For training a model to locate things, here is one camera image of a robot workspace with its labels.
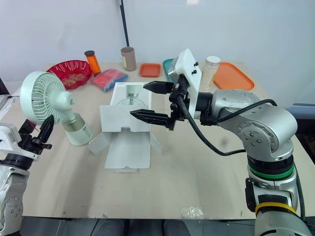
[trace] jar lid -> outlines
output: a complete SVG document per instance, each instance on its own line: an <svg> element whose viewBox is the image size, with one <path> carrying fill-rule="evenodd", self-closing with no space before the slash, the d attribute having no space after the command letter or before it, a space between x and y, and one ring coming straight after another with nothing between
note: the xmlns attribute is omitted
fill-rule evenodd
<svg viewBox="0 0 315 236"><path fill-rule="evenodd" d="M210 63L220 63L221 59L219 57L217 57L217 56L208 56L206 58L206 61L210 62Z"/></svg>

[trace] white desk fan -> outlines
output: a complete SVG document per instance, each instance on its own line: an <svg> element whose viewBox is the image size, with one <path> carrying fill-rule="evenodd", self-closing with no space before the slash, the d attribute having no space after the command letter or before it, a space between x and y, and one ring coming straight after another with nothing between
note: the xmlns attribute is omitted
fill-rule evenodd
<svg viewBox="0 0 315 236"><path fill-rule="evenodd" d="M20 101L24 115L35 124L42 124L50 115L55 124L61 122L69 141L80 146L93 138L93 131L83 118L71 111L74 98L65 91L59 78L48 72L35 71L23 81Z"/></svg>

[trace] black pole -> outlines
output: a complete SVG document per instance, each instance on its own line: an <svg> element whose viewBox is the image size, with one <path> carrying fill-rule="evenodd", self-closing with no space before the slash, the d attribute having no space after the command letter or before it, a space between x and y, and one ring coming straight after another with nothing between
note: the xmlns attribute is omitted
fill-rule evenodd
<svg viewBox="0 0 315 236"><path fill-rule="evenodd" d="M124 25L125 37L126 37L126 44L127 44L127 47L129 47L129 39L128 39L128 32L127 32L127 25L126 25L126 17L125 17L125 9L124 9L123 0L121 0L120 11L122 13L122 20L123 20L123 25Z"/></svg>

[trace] green ring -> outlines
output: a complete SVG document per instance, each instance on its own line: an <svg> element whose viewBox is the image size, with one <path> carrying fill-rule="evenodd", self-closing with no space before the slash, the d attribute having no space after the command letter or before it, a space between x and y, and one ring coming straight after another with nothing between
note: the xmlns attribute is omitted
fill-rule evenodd
<svg viewBox="0 0 315 236"><path fill-rule="evenodd" d="M281 179L281 178L285 178L285 177L289 176L290 174L292 174L293 169L294 169L294 166L292 165L292 167L288 171L283 172L282 174L269 175L269 174L264 174L264 173L258 172L258 171L254 170L250 166L251 172L253 172L255 175L257 175L259 177L263 177L263 178L267 178L267 179Z"/></svg>

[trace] white packaging insert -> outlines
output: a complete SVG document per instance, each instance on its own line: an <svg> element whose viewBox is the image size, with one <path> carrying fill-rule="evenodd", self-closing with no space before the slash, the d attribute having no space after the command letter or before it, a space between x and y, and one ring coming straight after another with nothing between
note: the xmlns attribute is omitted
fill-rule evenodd
<svg viewBox="0 0 315 236"><path fill-rule="evenodd" d="M89 143L94 155L109 146L106 169L135 172L150 168L151 145L161 154L161 145L150 134L151 125L129 112L151 109L152 92L142 88L146 83L116 83L110 105L99 107L102 133Z"/></svg>

